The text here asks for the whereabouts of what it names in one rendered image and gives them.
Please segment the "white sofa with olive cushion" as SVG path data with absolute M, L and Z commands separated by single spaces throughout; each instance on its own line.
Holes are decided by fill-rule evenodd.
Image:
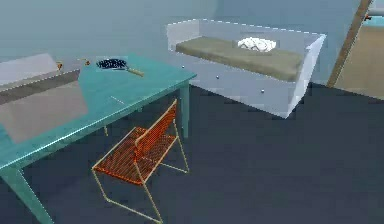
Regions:
M 269 52 L 239 48 L 255 37 L 275 41 Z M 170 60 L 196 74 L 194 86 L 287 118 L 305 95 L 324 34 L 208 19 L 167 26 Z

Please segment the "teal table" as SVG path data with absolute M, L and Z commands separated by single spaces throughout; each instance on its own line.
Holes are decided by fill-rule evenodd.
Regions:
M 129 54 L 138 76 L 100 69 L 96 62 L 68 71 L 45 53 L 0 63 L 0 178 L 41 224 L 54 224 L 22 174 L 49 154 L 178 90 L 182 130 L 188 135 L 189 81 L 182 67 Z

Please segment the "white crumpled pillow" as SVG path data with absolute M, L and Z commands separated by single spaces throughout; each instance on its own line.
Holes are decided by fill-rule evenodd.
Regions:
M 248 37 L 240 40 L 237 45 L 239 48 L 247 50 L 254 50 L 257 52 L 269 52 L 276 47 L 277 43 L 268 39 Z

